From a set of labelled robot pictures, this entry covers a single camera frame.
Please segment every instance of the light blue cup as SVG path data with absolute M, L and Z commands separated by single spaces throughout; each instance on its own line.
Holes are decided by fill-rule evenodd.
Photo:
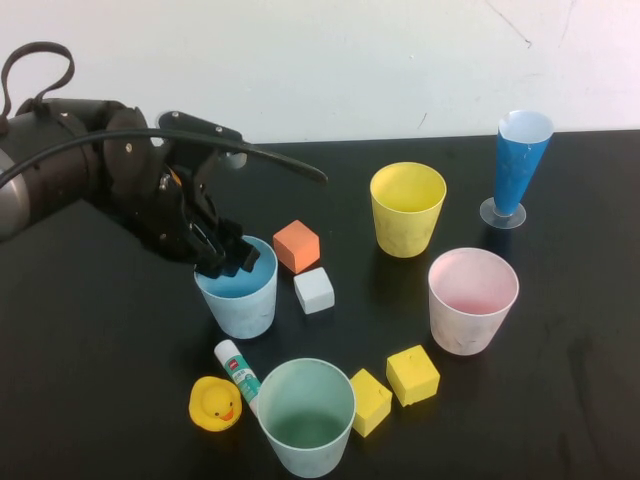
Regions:
M 271 326 L 278 283 L 278 259 L 273 249 L 259 238 L 243 239 L 260 252 L 252 272 L 239 270 L 235 277 L 216 279 L 194 274 L 220 328 L 238 339 L 257 337 Z
M 553 123 L 545 115 L 516 110 L 498 125 L 496 184 L 493 198 L 480 206 L 480 216 L 497 228 L 515 228 L 527 212 L 520 200 L 553 135 Z
M 323 360 L 291 360 L 262 382 L 258 422 L 284 467 L 299 477 L 336 468 L 355 415 L 351 382 Z

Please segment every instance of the yellow cube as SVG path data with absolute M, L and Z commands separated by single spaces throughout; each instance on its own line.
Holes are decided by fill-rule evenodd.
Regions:
M 421 345 L 387 359 L 387 379 L 403 407 L 436 394 L 440 374 Z
M 356 419 L 353 428 L 369 435 L 391 411 L 391 392 L 364 368 L 351 379 L 356 392 Z

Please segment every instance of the transparent stand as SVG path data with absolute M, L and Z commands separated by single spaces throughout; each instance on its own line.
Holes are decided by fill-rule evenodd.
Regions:
M 503 230 L 509 230 L 511 228 L 519 227 L 527 219 L 527 211 L 524 209 L 521 203 L 518 204 L 518 208 L 511 215 L 501 214 L 496 208 L 496 203 L 493 201 L 493 197 L 487 198 L 482 205 L 480 205 L 480 216 L 489 225 L 495 228 L 501 228 Z

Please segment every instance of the duck beak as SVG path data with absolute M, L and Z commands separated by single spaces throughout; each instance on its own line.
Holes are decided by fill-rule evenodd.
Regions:
M 224 420 L 225 422 L 228 422 L 232 418 L 233 418 L 233 408 L 229 410 L 229 413 L 227 413 L 225 416 L 220 417 L 220 420 Z

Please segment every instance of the black strap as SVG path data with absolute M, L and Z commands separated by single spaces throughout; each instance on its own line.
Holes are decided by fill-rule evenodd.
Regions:
M 33 42 L 23 45 L 18 48 L 15 52 L 9 55 L 7 61 L 2 67 L 2 73 L 0 74 L 0 81 L 2 82 L 2 91 L 4 92 L 4 110 L 2 111 L 2 115 L 0 115 L 0 135 L 4 135 L 9 131 L 9 112 L 11 112 L 11 98 L 9 97 L 9 88 L 7 86 L 7 79 L 9 78 L 9 71 L 13 64 L 20 60 L 22 57 L 26 57 L 27 55 L 31 55 L 32 53 L 55 53 L 65 57 L 69 60 L 69 68 L 67 68 L 66 73 L 54 84 L 45 88 L 41 91 L 36 97 L 33 99 L 33 108 L 35 111 L 42 110 L 44 106 L 42 105 L 42 99 L 46 93 L 56 90 L 60 87 L 64 87 L 67 83 L 71 81 L 73 78 L 73 74 L 76 71 L 75 64 L 73 62 L 73 57 L 71 56 L 71 52 L 64 46 L 54 43 L 54 42 Z

